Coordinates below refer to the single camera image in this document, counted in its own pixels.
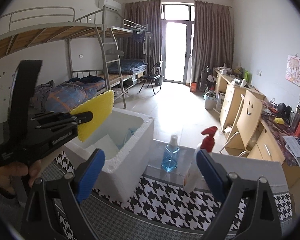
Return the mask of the person's left hand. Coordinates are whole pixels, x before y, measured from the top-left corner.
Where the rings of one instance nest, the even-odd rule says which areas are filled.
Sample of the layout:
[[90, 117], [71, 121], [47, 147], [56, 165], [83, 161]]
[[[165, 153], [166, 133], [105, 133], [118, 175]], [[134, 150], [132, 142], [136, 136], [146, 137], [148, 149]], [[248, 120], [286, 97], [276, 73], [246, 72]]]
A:
[[0, 188], [10, 194], [15, 194], [12, 186], [13, 177], [23, 177], [29, 175], [29, 186], [32, 187], [34, 181], [39, 176], [42, 165], [41, 161], [35, 161], [30, 168], [20, 162], [10, 163], [6, 166], [0, 167]]

